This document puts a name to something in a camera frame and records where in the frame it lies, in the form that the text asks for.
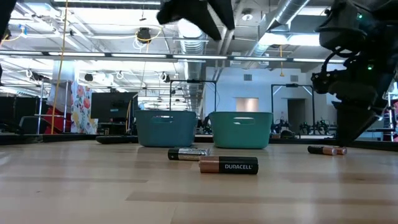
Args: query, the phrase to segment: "white wall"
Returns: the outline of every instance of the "white wall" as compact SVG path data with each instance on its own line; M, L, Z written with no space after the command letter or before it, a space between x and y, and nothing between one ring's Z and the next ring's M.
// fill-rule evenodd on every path
M330 65L329 70L343 69L342 65ZM215 68L206 68L207 79L211 80ZM217 111L236 111L236 98L258 98L259 111L271 112L271 84L286 84L290 82L291 75L298 75L298 84L312 85L311 76L313 72L319 72L320 66L302 73L300 69L284 69L284 77L280 76L280 69L269 71L268 69L225 68L217 83ZM252 81L243 81L244 74L251 74ZM205 116L214 111L214 92L206 86L205 103L203 111ZM332 95L319 95L315 93L315 121L321 118L330 123L336 121L336 111L331 104L335 97ZM274 95L274 120L283 116L288 118L287 99L305 99L306 120L312 124L312 97L303 88L282 87Z
M214 68L207 68L208 80L213 77ZM243 81L244 74L251 74L252 81ZM225 68L217 83L218 107L217 111L236 111L236 98L258 98L259 111L271 112L271 84L290 83L290 75L298 75L298 84L306 84L307 76L300 69L284 69L284 77L280 70L268 71L267 69ZM303 88L282 87L274 96L274 118L283 116L288 118L287 99L306 99L306 104L311 107L311 96ZM214 92L208 86L205 88L205 115L214 111Z

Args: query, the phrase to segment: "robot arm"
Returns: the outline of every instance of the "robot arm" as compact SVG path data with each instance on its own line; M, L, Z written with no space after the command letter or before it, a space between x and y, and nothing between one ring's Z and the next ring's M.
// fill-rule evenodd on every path
M353 3L335 0L326 21L316 30L322 47L332 51L320 73L312 75L319 94L336 95L337 140L354 141L382 116L384 95L396 75L398 63L398 3L379 0L373 11ZM347 58L345 70L327 71L335 55Z

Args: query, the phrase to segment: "doorway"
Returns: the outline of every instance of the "doorway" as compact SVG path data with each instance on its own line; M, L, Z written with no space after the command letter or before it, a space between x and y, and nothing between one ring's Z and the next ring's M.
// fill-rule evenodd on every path
M305 99L288 99L287 114L288 114L288 122L290 124L290 130L295 133L299 133L300 124L306 122Z
M236 112L258 112L258 98L236 98Z

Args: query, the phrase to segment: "aa battery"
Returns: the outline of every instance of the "aa battery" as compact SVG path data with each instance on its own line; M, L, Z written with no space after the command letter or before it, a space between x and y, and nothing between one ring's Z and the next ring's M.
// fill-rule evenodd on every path
M337 150L338 155L346 155L347 154L347 148L346 147L335 147Z
M256 157L201 156L201 173L257 174L259 163Z
M321 154L329 156L337 155L337 149L329 146L309 146L308 152L311 154Z
M209 151L209 149L175 148L169 149L168 157L170 160L199 161L200 156L208 156Z

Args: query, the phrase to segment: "black stand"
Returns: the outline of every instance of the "black stand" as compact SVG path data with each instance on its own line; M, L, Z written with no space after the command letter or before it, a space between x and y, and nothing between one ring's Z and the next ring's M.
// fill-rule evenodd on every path
M169 110L172 110L172 84L173 82L186 82L186 83L212 83L214 84L214 111L217 110L217 81L208 80L170 80L170 105Z

